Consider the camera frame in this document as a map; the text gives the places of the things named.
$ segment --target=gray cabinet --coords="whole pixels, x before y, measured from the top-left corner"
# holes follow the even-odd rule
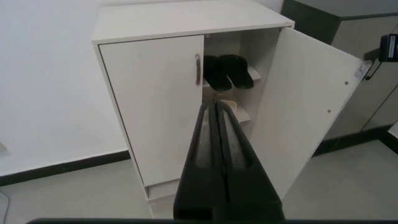
[[[398,32],[396,0],[285,0],[282,14],[300,32],[359,58],[378,48],[382,35]],[[362,81],[325,139],[394,123],[393,110],[379,113],[382,121],[371,121],[397,86],[397,74],[398,63],[384,63],[371,80]]]

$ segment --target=cabinet door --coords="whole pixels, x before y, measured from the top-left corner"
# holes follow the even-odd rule
[[[252,146],[283,198],[361,81],[362,60],[291,28],[280,32]]]
[[[203,46],[202,35],[100,45],[145,186],[181,176],[201,105]]]

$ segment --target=black shoe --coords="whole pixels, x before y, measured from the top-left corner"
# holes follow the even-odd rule
[[[232,81],[236,88],[248,89],[253,88],[254,82],[248,72],[248,62],[238,55],[222,55],[221,63],[225,75]]]
[[[232,88],[231,82],[223,71],[223,65],[216,56],[204,56],[203,77],[216,91],[226,91]]]

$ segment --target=tiled floor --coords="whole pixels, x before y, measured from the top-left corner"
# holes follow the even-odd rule
[[[11,198],[6,224],[39,217],[150,218],[132,175],[131,162],[123,161],[1,187]],[[373,141],[311,159],[283,199],[284,212],[288,219],[398,220],[397,189],[398,155]]]

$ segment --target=metal handle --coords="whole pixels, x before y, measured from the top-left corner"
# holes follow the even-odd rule
[[[197,59],[197,81],[195,82],[196,85],[200,84],[200,77],[201,77],[201,71],[200,71],[200,55],[196,54],[195,58]]]

